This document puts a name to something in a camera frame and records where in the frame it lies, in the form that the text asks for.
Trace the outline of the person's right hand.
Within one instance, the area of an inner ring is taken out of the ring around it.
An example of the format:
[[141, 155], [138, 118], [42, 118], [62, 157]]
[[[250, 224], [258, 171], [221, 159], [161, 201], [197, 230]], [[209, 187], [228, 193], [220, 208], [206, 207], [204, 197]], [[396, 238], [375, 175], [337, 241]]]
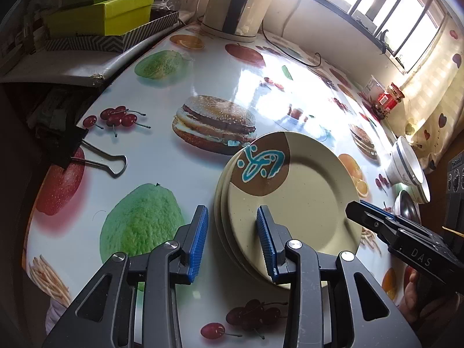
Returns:
[[449, 325], [463, 306], [463, 295], [431, 283], [410, 266], [403, 276], [398, 309], [420, 338], [432, 339]]

